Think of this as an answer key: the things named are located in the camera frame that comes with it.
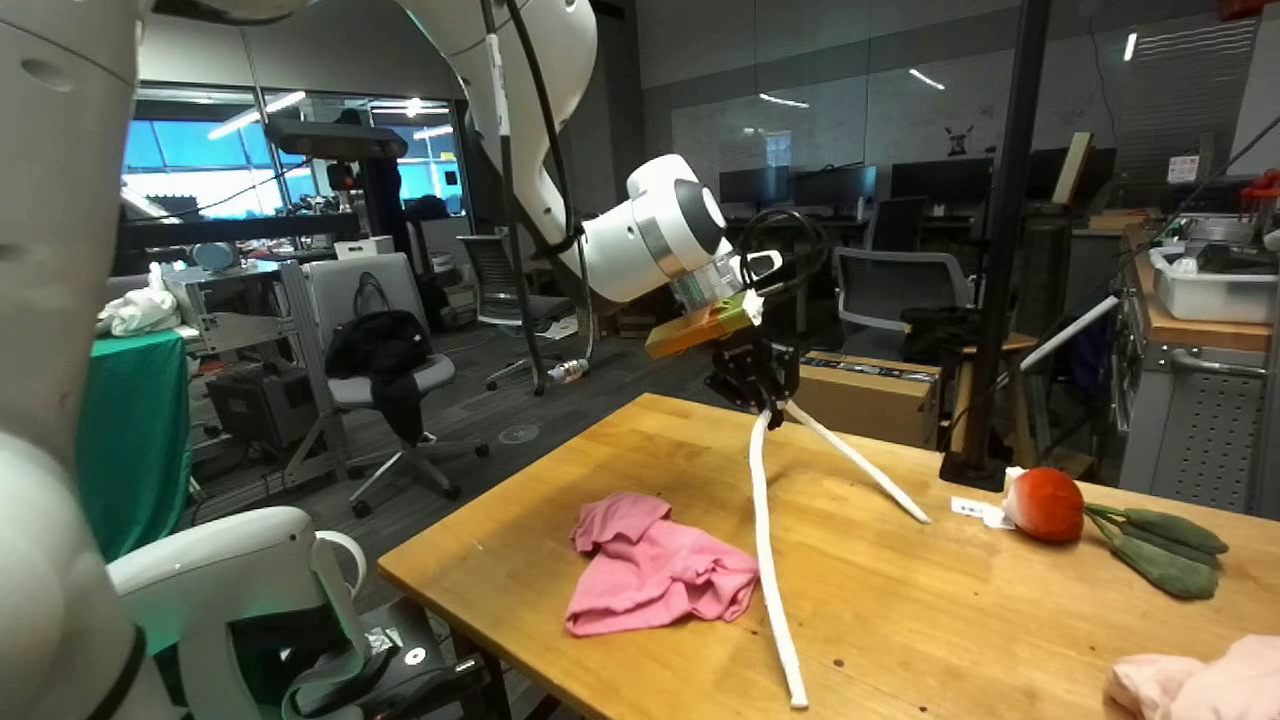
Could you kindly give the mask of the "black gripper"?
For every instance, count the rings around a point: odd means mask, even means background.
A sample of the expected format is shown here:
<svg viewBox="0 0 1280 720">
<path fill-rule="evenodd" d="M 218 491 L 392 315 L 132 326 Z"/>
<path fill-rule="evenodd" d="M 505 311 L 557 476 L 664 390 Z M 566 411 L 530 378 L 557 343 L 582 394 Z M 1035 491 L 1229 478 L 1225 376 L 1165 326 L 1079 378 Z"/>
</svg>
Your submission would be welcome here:
<svg viewBox="0 0 1280 720">
<path fill-rule="evenodd" d="M 708 388 L 735 407 L 772 411 L 801 382 L 801 354 L 791 343 L 743 326 L 713 343 Z"/>
</svg>

